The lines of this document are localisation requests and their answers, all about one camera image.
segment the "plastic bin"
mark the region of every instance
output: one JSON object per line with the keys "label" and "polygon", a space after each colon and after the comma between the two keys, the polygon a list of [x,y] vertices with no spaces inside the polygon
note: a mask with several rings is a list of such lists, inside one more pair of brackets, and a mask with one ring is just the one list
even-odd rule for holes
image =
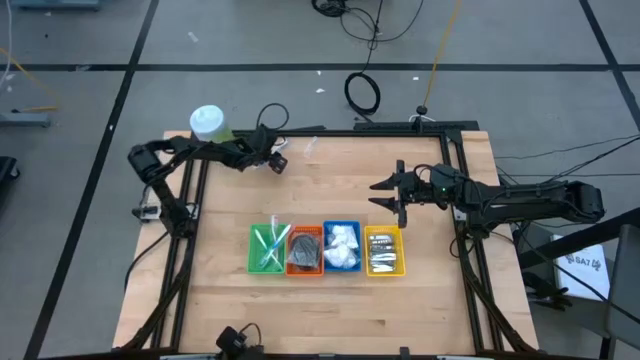
{"label": "plastic bin", "polygon": [[342,225],[342,226],[351,226],[356,233],[356,239],[358,240],[358,248],[354,249],[356,257],[358,258],[358,263],[355,264],[350,269],[339,268],[331,265],[326,259],[324,260],[324,271],[326,272],[357,272],[362,271],[362,240],[360,239],[360,223],[357,221],[325,221],[322,225],[324,230],[324,247],[329,246],[329,235],[331,235],[331,228],[334,225]]}
{"label": "plastic bin", "polygon": [[[376,234],[391,234],[394,239],[396,252],[396,269],[393,272],[376,273],[369,265],[369,236]],[[392,226],[365,226],[364,228],[364,253],[367,267],[367,276],[384,277],[384,276],[405,276],[407,273],[404,261],[404,244],[402,242],[402,232],[397,225]]]}
{"label": "plastic bin", "polygon": [[287,237],[287,253],[291,250],[291,241],[300,234],[313,235],[318,240],[320,246],[320,261],[317,269],[303,270],[299,266],[287,263],[287,276],[322,276],[324,275],[324,259],[322,258],[322,251],[324,249],[324,240],[322,237],[322,226],[308,225],[308,226],[294,226],[293,231],[289,233]]}
{"label": "plastic bin", "polygon": [[[277,235],[284,230],[286,225],[278,225]],[[264,240],[267,247],[271,247],[273,245],[273,236],[271,235],[271,225],[270,224],[253,224],[249,229],[249,257],[247,259],[247,272],[249,274],[284,274],[285,272],[285,263],[286,263],[286,251],[285,244],[282,244],[278,249],[274,252],[274,255],[278,259],[278,263],[280,267],[271,259],[267,265],[260,269],[258,264],[262,257],[267,253],[267,249],[262,246],[260,240],[256,236],[254,230],[258,230],[260,235],[262,235],[262,239]]]}

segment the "orange bin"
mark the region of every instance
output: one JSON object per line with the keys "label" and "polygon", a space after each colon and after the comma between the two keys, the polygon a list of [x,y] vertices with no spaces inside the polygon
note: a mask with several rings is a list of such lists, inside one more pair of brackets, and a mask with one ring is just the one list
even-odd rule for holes
{"label": "orange bin", "polygon": [[287,276],[322,276],[324,275],[324,240],[322,238],[322,226],[308,225],[308,226],[295,226],[293,231],[287,237],[287,254],[291,252],[291,241],[298,235],[309,234],[318,241],[319,257],[318,268],[306,270],[297,265],[287,263]]}

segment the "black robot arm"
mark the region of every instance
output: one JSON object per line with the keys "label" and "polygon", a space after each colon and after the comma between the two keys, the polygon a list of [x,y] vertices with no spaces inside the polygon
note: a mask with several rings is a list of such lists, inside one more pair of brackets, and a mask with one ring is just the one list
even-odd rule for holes
{"label": "black robot arm", "polygon": [[[277,174],[287,166],[287,159],[278,152],[272,152],[278,136],[276,130],[264,125],[258,126],[248,138],[238,138],[219,144],[191,140],[175,136],[167,140],[154,140],[134,146],[127,158],[142,182],[153,189],[160,200],[160,220],[172,236],[187,237],[192,229],[191,214],[186,203],[177,199],[166,178],[183,162],[206,160],[222,163],[239,171],[249,166],[267,163]],[[163,164],[158,151],[173,154]]]}
{"label": "black robot arm", "polygon": [[[431,171],[429,182],[420,179],[419,169]],[[560,217],[577,223],[595,223],[604,216],[600,190],[579,182],[554,181],[531,185],[489,186],[473,181],[460,171],[438,164],[418,165],[405,172],[398,160],[396,172],[372,190],[398,189],[396,198],[370,198],[398,214],[398,226],[407,225],[408,204],[449,204],[466,214],[472,236],[486,238],[496,226],[524,220]]]}

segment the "gray object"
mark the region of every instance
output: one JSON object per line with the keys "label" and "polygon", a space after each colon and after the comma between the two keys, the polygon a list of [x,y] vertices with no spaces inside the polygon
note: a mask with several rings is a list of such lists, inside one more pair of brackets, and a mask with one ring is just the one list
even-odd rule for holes
{"label": "gray object", "polygon": [[0,113],[0,127],[49,127],[49,114]]}

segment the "yellow bin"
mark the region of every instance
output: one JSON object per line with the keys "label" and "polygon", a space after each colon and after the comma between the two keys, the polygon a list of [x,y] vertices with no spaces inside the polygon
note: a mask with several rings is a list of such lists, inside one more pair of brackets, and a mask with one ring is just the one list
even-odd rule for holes
{"label": "yellow bin", "polygon": [[[375,273],[369,265],[369,236],[378,234],[391,234],[396,249],[396,269],[393,272]],[[405,276],[407,269],[404,262],[404,243],[402,242],[402,232],[398,226],[365,226],[364,227],[364,254],[367,262],[367,276]]]}

